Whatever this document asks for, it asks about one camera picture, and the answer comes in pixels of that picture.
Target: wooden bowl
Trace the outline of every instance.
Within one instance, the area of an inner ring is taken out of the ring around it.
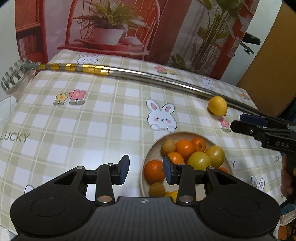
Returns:
[[[158,159],[158,160],[162,161],[163,156],[160,153],[160,148],[161,148],[161,145],[163,144],[163,142],[166,139],[171,139],[174,142],[177,142],[178,140],[181,140],[181,139],[191,141],[192,139],[194,139],[196,137],[201,137],[205,140],[206,148],[208,148],[212,145],[215,145],[209,139],[207,139],[203,136],[197,135],[195,133],[192,133],[192,132],[174,132],[174,133],[170,133],[170,134],[167,134],[167,135],[161,137],[151,146],[147,155],[144,158],[142,168],[141,168],[141,174],[140,174],[141,187],[140,188],[141,188],[142,196],[148,197],[149,196],[149,188],[150,188],[150,184],[146,181],[146,179],[144,177],[144,172],[143,172],[144,167],[149,161],[151,161],[153,159]],[[226,159],[224,160],[221,167],[224,167],[228,171],[228,173],[232,175],[230,165],[228,164],[228,161]],[[179,185],[168,185],[166,179],[164,179],[163,185],[165,187],[166,192],[177,191],[179,189]],[[203,184],[196,184],[195,190],[196,190],[196,198],[198,200],[202,200],[205,197],[204,185]]]

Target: checkered tablecloth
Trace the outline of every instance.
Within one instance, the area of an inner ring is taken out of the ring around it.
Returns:
[[[82,56],[63,50],[51,62],[87,63],[88,59],[81,60]],[[158,73],[158,65],[135,59],[99,55],[91,60]],[[205,86],[202,76],[172,68],[166,72],[169,77]],[[238,87],[216,80],[207,85],[217,93],[255,106],[247,99],[246,91]],[[64,105],[53,105],[56,95],[75,89],[86,91],[83,105],[70,105],[69,98]],[[96,169],[104,163],[117,163],[124,154],[130,156],[130,170],[125,184],[113,187],[115,198],[140,196],[139,173],[144,156],[155,140],[168,133],[153,131],[147,124],[149,98],[160,107],[166,103],[175,106],[172,115],[178,124],[176,131],[194,132],[221,146],[234,176],[249,184],[252,175],[258,181],[263,178],[264,192],[278,203],[284,201],[279,189],[280,153],[262,149],[251,137],[223,131],[218,118],[207,112],[208,101],[132,80],[41,71],[29,83],[0,141],[0,225],[15,232],[9,210],[28,184],[40,186],[75,166]],[[241,112],[229,108],[225,120],[239,120],[240,115]],[[94,185],[89,185],[87,198],[94,199]]]

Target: potted plant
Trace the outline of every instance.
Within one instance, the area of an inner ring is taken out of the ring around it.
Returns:
[[[139,26],[149,27],[142,22],[142,17],[138,16],[131,7],[124,6],[122,1],[117,4],[108,0],[107,7],[101,2],[87,3],[90,4],[90,10],[93,14],[73,19],[81,20],[81,24],[83,24],[82,30],[93,27],[91,35],[97,44],[116,45],[122,34],[129,28],[137,30]]]

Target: pink flower print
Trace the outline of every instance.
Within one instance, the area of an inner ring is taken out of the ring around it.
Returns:
[[[69,95],[71,96],[70,100],[76,100],[76,99],[83,100],[85,94],[86,94],[85,91],[74,90],[73,92],[69,93]]]
[[[243,97],[243,99],[245,99],[245,100],[251,100],[245,93],[242,93],[242,97]]]
[[[155,66],[154,68],[156,68],[157,71],[165,71],[165,68],[161,66]]]
[[[155,66],[154,68],[157,70],[157,73],[160,73],[160,74],[166,74],[167,73],[165,68],[163,68],[161,66]]]
[[[86,92],[85,91],[81,91],[81,90],[74,90],[73,92],[69,93],[69,96],[71,96],[70,100],[75,100],[74,101],[69,101],[70,105],[82,105],[85,103],[84,96],[85,96]]]
[[[226,121],[223,117],[219,118],[219,122],[221,123],[221,126],[225,127],[226,129],[229,129],[230,123]]]

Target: poster backdrop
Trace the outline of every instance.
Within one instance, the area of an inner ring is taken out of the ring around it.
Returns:
[[[220,79],[259,0],[15,0],[19,54],[62,49],[147,60]]]

